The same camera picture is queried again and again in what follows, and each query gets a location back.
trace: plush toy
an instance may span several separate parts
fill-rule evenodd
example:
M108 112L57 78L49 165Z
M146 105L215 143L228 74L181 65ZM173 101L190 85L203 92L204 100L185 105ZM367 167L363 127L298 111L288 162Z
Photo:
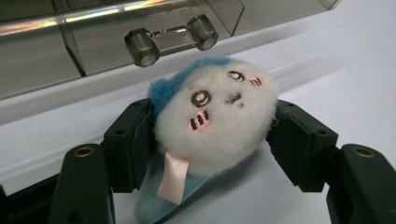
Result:
M152 83L148 96L164 163L139 208L140 221L157 222L249 156L269 131L277 94L272 77L230 58L203 59Z

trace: white plush toy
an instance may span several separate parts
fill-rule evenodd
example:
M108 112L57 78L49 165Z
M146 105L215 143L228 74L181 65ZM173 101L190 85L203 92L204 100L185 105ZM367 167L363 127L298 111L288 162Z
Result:
M165 198L179 204L196 190L194 183L199 187L250 155L270 129L277 95L271 76L230 58L203 59L154 82L149 97L164 171L154 187L159 198L146 203L159 206ZM155 206L146 204L143 210ZM152 211L140 216L144 222L161 217Z

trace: plush toy eye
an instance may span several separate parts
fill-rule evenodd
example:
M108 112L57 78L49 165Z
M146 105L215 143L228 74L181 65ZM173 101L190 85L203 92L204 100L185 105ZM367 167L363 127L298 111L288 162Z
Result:
M244 75L242 75L242 73L230 71L230 72L228 72L228 74L230 74L229 76L232 77L233 79L235 79L236 81L245 80L245 77L244 77Z
M212 100L212 96L208 91L196 91L191 96L191 102L196 107L200 108L207 105Z

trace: pink ribbon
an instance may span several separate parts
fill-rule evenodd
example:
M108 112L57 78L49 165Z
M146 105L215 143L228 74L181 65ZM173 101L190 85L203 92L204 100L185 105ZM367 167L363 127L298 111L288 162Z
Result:
M183 198L188 168L188 160L166 152L163 181L158 187L157 196L169 202L180 204Z

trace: plush toy face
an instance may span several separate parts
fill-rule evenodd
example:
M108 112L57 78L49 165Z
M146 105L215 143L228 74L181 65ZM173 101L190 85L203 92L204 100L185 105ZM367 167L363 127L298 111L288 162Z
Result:
M250 64L197 69L157 118L160 151L189 160L194 175L229 169L267 134L276 97L273 79Z

